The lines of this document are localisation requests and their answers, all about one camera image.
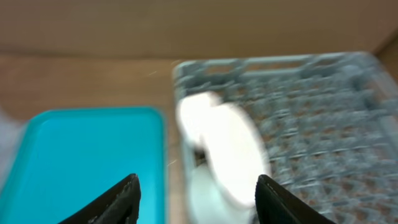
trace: gray object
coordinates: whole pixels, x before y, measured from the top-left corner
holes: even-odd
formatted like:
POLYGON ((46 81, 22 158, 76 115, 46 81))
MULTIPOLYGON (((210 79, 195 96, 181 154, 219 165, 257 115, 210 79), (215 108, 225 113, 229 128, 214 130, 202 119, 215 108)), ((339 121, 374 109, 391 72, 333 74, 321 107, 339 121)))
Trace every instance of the gray object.
MULTIPOLYGON (((337 223, 398 221, 398 88, 363 52, 176 67, 175 100, 203 91, 242 106, 272 177, 337 223)), ((203 162, 182 139, 186 180, 203 162)))

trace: cardboard panel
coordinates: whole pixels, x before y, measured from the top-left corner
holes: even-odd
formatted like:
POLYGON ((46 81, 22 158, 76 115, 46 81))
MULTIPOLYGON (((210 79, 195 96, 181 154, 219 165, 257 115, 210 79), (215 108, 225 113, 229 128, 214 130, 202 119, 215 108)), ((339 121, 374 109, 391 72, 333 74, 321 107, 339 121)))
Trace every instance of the cardboard panel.
POLYGON ((253 57, 377 49, 391 0, 0 0, 0 50, 99 57, 253 57))

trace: gray plastic crate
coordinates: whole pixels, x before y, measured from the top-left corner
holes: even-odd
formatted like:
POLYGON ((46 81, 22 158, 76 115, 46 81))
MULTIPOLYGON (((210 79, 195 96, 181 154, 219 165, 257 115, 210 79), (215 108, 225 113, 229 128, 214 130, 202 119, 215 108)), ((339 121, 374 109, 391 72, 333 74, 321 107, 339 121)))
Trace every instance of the gray plastic crate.
MULTIPOLYGON (((364 52, 181 63, 175 100, 203 91, 242 106, 272 177, 337 223, 398 222, 398 88, 364 52)), ((186 180, 201 156, 182 139, 186 180)))

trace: blue surface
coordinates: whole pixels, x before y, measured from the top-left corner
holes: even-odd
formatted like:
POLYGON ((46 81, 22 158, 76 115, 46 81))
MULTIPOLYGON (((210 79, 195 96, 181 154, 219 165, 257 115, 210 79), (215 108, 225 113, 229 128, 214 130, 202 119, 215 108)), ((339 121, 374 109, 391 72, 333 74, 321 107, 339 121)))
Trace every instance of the blue surface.
POLYGON ((0 197, 0 223, 58 223, 130 173, 140 224, 166 222, 165 133, 151 108, 49 111, 33 118, 0 197))

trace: wooden table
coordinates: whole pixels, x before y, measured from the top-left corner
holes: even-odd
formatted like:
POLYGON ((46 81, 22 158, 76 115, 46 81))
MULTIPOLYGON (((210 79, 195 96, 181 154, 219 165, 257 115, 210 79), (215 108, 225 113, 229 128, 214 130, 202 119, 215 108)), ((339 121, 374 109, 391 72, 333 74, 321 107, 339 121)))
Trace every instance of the wooden table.
POLYGON ((0 55, 0 105, 28 120, 57 108, 149 105, 167 119, 170 223, 188 223, 171 71, 178 60, 0 55))

